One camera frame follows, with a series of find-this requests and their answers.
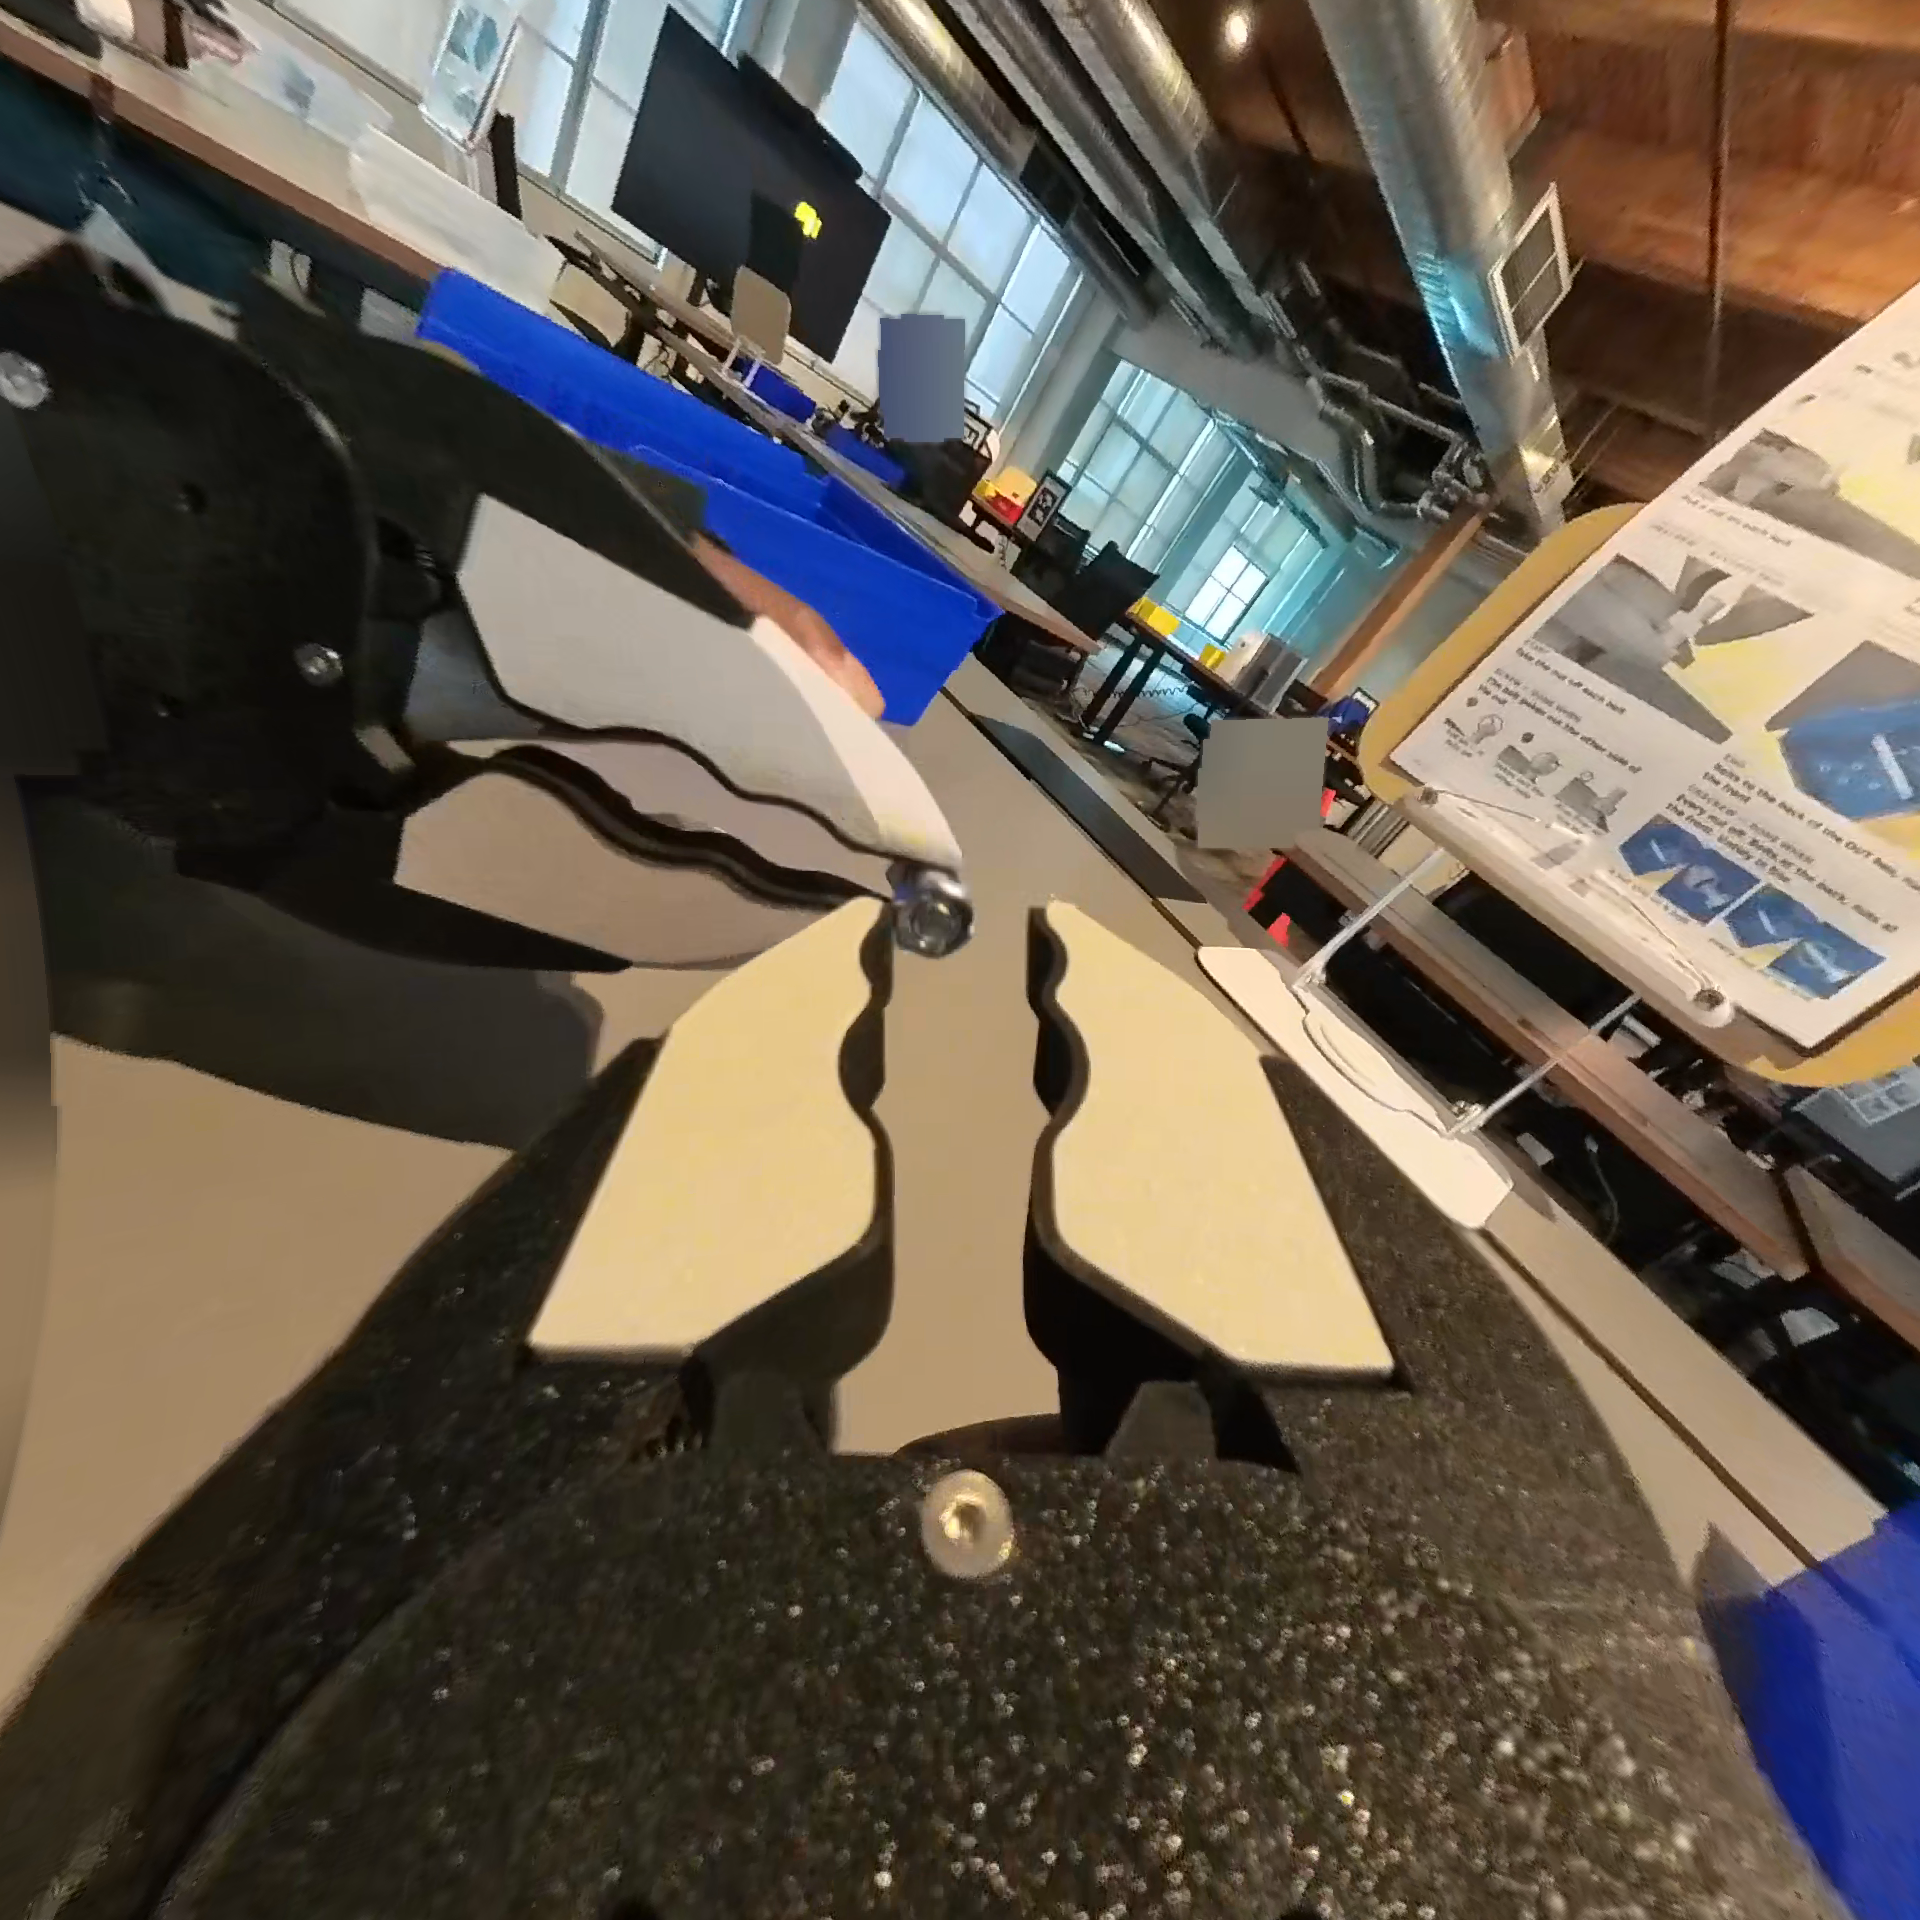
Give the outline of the blue plastic storage bin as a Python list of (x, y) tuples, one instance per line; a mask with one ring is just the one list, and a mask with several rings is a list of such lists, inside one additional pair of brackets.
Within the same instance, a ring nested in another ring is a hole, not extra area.
[(1917, 1914), (1917, 1503), (1769, 1585), (1712, 1533), (1696, 1602), (1767, 1785), (1848, 1913)]
[(707, 534), (837, 630), (895, 725), (921, 720), (999, 614), (842, 477), (481, 278), (434, 277), (416, 336), (600, 448), (698, 486)]

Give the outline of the metal ventilation duct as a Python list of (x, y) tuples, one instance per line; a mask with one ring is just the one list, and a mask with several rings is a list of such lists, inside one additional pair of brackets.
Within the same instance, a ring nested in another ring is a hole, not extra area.
[(1338, 397), (1328, 353), (1344, 340), (1291, 241), (1280, 188), (1308, 212), (1340, 218), (1331, 184), (1369, 184), (1407, 261), (1448, 376), (1469, 423), (1484, 486), (1533, 534), (1567, 518), (1569, 445), (1536, 330), (1519, 330), (1503, 269), (1523, 237), (1545, 230), (1567, 268), (1556, 192), (1521, 212), (1490, 108), (1487, 38), (1466, 1), (1309, 1), (1308, 32), (1236, 64), (1267, 84), (1291, 146), (1276, 176), (1248, 173), (1250, 141), (1221, 124), (1149, 4), (1043, 4), (1171, 204), (1171, 232), (1208, 261), (1202, 289), (1253, 342), (1280, 344), (1340, 438), (1354, 474), (1377, 477), (1373, 444)]

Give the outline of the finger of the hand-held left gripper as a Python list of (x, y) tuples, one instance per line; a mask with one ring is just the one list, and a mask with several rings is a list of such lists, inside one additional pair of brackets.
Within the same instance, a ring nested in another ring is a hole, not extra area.
[(666, 745), (482, 745), (453, 773), (402, 824), (395, 881), (639, 968), (738, 967), (895, 892), (885, 855)]
[(962, 878), (885, 727), (765, 614), (717, 614), (481, 495), (401, 698), (411, 746), (536, 753), (617, 822), (781, 872)]

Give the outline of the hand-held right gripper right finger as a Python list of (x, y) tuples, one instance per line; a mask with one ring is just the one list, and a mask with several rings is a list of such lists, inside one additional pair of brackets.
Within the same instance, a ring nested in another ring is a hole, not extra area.
[(1083, 908), (1028, 911), (1043, 1265), (1256, 1382), (1396, 1372), (1272, 1077), (1186, 976)]

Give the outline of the black monitor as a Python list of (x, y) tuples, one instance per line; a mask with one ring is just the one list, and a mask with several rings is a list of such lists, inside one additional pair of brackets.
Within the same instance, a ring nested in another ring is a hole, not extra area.
[(789, 295), (789, 333), (834, 359), (888, 232), (860, 159), (764, 66), (668, 12), (611, 196), (612, 214), (729, 293)]

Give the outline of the person's left hand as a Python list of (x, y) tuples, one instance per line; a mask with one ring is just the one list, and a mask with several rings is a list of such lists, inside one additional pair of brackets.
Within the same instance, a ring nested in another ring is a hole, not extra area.
[(858, 708), (871, 720), (882, 720), (882, 695), (871, 669), (816, 607), (753, 570), (729, 574), (727, 589), (746, 609), (779, 626)]

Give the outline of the printed poster sheet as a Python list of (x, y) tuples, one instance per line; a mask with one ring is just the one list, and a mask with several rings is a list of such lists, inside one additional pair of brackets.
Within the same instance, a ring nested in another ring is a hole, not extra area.
[(1915, 1041), (1917, 293), (1551, 589), (1377, 756), (1570, 943), (1781, 1080)]

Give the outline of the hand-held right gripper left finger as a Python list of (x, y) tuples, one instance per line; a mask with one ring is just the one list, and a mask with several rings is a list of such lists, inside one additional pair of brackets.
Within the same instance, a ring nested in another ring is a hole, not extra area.
[(892, 986), (892, 911), (852, 900), (671, 1026), (529, 1330), (532, 1353), (685, 1359), (880, 1237)]

